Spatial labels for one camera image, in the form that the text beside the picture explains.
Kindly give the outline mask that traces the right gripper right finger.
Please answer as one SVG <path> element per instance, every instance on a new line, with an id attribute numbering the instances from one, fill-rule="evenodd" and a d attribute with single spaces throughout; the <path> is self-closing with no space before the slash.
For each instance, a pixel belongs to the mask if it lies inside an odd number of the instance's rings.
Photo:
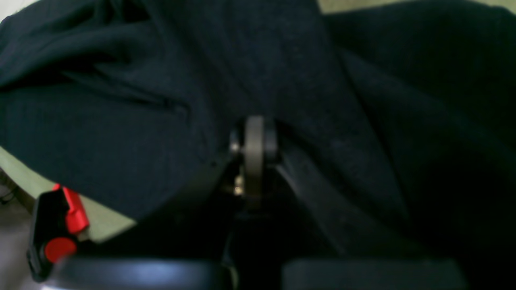
<path id="1" fill-rule="evenodd" d="M 424 248 L 340 193 L 312 159 L 275 121 L 247 117 L 243 123 L 243 194 L 247 207 L 284 219 L 315 255 L 342 258 L 415 259 Z"/>

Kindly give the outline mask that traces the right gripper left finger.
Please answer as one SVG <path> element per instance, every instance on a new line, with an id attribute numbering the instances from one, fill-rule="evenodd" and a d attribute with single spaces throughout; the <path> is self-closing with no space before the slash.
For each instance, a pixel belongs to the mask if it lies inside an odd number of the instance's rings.
<path id="1" fill-rule="evenodd" d="M 197 173 L 164 207 L 138 224 L 139 255 L 172 258 L 221 258 L 241 198 L 243 125 L 231 130 L 229 148 Z"/>

